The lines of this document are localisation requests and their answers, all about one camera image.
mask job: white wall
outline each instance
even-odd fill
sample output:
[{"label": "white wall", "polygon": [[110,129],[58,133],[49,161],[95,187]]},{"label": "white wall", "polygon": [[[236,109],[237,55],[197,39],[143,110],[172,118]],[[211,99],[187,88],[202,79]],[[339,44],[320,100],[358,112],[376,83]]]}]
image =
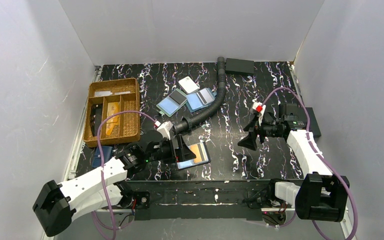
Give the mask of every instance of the white wall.
[{"label": "white wall", "polygon": [[95,65],[293,61],[324,0],[59,0]]},{"label": "white wall", "polygon": [[41,238],[32,206],[62,180],[94,69],[57,0],[0,1],[0,240]]},{"label": "white wall", "polygon": [[297,56],[327,160],[358,203],[358,239],[384,239],[384,1],[326,0]]}]

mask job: woven storage tray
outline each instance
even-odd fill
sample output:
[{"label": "woven storage tray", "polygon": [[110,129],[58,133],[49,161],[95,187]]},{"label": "woven storage tray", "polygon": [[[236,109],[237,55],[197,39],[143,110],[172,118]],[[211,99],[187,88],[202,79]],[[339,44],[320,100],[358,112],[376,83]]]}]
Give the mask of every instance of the woven storage tray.
[{"label": "woven storage tray", "polygon": [[[111,91],[113,95],[97,96],[95,92]],[[135,78],[94,82],[89,86],[87,99],[86,123],[84,125],[83,141],[89,148],[98,146],[98,138],[93,136],[90,124],[91,109],[93,105],[103,104],[102,121],[107,118],[108,103],[118,102],[119,110],[139,111],[139,84]],[[107,123],[101,131],[101,144],[114,145],[139,141],[141,138],[141,118],[137,113],[124,113],[119,115],[119,125],[116,125],[110,135],[106,134]]]}]

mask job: black tabletop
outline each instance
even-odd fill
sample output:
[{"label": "black tabletop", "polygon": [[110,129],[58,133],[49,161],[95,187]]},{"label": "black tabletop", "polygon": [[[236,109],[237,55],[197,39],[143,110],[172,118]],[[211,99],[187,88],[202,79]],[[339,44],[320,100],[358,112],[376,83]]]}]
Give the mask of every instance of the black tabletop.
[{"label": "black tabletop", "polygon": [[[247,135],[243,127],[251,120],[250,107],[277,87],[291,88],[296,92],[287,62],[256,62],[253,76],[227,75],[227,95],[217,114],[200,127],[183,135],[186,144],[205,142],[211,163],[177,171],[176,166],[161,162],[148,163],[147,168],[134,175],[130,181],[164,180],[253,180],[253,179],[302,179],[300,165],[283,138],[266,138],[257,144],[257,151],[238,146]],[[140,86],[140,110],[161,123],[170,120],[178,123],[182,116],[191,116],[183,106],[172,117],[160,116],[156,105],[179,88],[178,81],[189,76],[202,88],[216,89],[216,63],[155,63],[104,65],[101,81],[136,78]],[[279,103],[298,103],[286,91],[273,95],[267,102],[267,110],[277,111]],[[153,123],[141,118],[141,131],[154,129]],[[125,144],[115,146],[115,153]],[[83,147],[77,165],[76,176],[92,169],[95,149]]]}]

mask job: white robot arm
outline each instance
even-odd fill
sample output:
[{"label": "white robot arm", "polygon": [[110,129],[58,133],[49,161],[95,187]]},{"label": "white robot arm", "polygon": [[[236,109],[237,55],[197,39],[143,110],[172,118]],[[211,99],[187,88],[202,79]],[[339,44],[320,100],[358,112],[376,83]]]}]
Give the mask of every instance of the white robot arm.
[{"label": "white robot arm", "polygon": [[[348,195],[338,178],[320,160],[318,155],[323,156],[323,153],[317,147],[313,133],[306,130],[304,110],[296,104],[284,103],[279,105],[279,118],[276,118],[259,102],[255,102],[252,109],[255,117],[243,129],[248,136],[241,139],[238,146],[255,151],[257,136],[260,143],[266,137],[285,138],[305,176],[301,186],[284,179],[271,179],[267,188],[268,199],[290,204],[300,219],[341,221]],[[349,187],[348,179],[341,177]]]}]

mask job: purple cable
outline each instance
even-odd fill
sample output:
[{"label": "purple cable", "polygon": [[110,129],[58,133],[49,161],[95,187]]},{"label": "purple cable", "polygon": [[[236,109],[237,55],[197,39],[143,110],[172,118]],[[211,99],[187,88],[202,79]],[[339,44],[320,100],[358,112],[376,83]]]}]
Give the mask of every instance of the purple cable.
[{"label": "purple cable", "polygon": [[[357,227],[359,225],[359,217],[358,217],[358,214],[357,214],[357,206],[356,206],[356,201],[354,200],[354,196],[353,194],[351,193],[350,191],[350,188],[347,186],[347,184],[345,183],[344,179],[341,177],[341,175],[335,170],[335,168],[333,168],[333,166],[327,162],[325,160],[325,158],[317,151],[317,149],[314,147],[314,144],[313,142],[310,140],[310,115],[309,115],[309,112],[307,111],[306,107],[304,106],[304,103],[303,101],[301,101],[301,99],[297,96],[297,94],[295,94],[295,92],[293,92],[291,89],[287,88],[287,87],[278,87],[278,88],[275,88],[273,91],[270,92],[270,94],[265,98],[265,100],[262,102],[262,105],[265,105],[266,102],[269,100],[269,98],[277,91],[279,90],[286,90],[288,92],[290,92],[299,102],[299,104],[301,105],[301,107],[304,109],[304,112],[305,112],[305,116],[307,117],[307,126],[305,128],[305,130],[307,131],[306,133],[306,137],[307,137],[307,140],[308,140],[308,144],[310,145],[311,149],[313,150],[313,152],[317,155],[317,157],[324,163],[324,165],[326,165],[332,172],[333,174],[338,178],[338,180],[340,181],[340,183],[343,185],[343,187],[345,188],[345,192],[346,194],[348,194],[348,198],[349,198],[349,201],[351,202],[351,207],[352,207],[352,212],[353,212],[353,215],[354,215],[354,224],[352,226],[352,230],[351,230],[351,233],[349,234],[349,236],[345,239],[345,240],[351,240],[355,235],[356,235],[356,232],[357,232]],[[330,238],[328,238],[328,236],[326,236],[322,230],[320,230],[319,226],[317,226],[317,223],[316,221],[312,221],[312,224],[314,224],[314,227],[315,229],[317,230],[317,232],[326,240],[330,240]]]},{"label": "purple cable", "polygon": [[[121,112],[117,112],[109,117],[107,117],[105,120],[103,120],[101,122],[101,124],[99,125],[98,127],[98,132],[97,132],[97,141],[98,141],[98,148],[99,148],[99,152],[100,153],[103,153],[104,151],[102,150],[102,145],[101,145],[101,129],[102,129],[102,126],[108,121],[110,120],[111,118],[117,116],[117,115],[121,115],[121,114],[127,114],[127,113],[136,113],[136,114],[140,114],[140,115],[143,115],[147,118],[149,118],[150,120],[152,120],[154,123],[156,122],[155,119],[153,119],[152,117],[150,117],[148,114],[146,113],[143,113],[141,111],[134,111],[134,110],[127,110],[127,111],[121,111]],[[112,223],[112,237],[107,237],[104,232],[102,231],[102,229],[98,226],[98,221],[100,222],[100,220],[98,219],[98,216],[96,215],[96,211],[93,211],[92,212],[92,218],[93,218],[93,223],[95,224],[95,227],[96,229],[99,231],[99,233],[101,234],[101,236],[106,239],[106,240],[114,240],[116,239],[116,235],[117,235],[117,225],[116,225],[116,219],[115,219],[115,216],[114,216],[114,212],[113,212],[113,207],[111,205],[111,202],[110,202],[110,196],[108,196],[108,191],[107,191],[107,185],[105,184],[105,178],[104,178],[104,155],[101,154],[101,167],[102,167],[102,170],[100,172],[100,176],[101,176],[101,181],[102,181],[102,189],[103,189],[103,193],[105,194],[105,198],[106,198],[106,203],[108,204],[108,210],[109,210],[109,216],[111,218],[111,223]]]},{"label": "purple cable", "polygon": [[287,223],[282,224],[282,225],[279,225],[279,228],[283,228],[283,227],[286,227],[286,226],[288,226],[289,224],[291,224],[292,221],[295,219],[296,216],[297,216],[297,212],[296,212],[296,211],[293,211],[293,216],[292,216],[292,218],[291,218],[289,221],[287,221]]}]

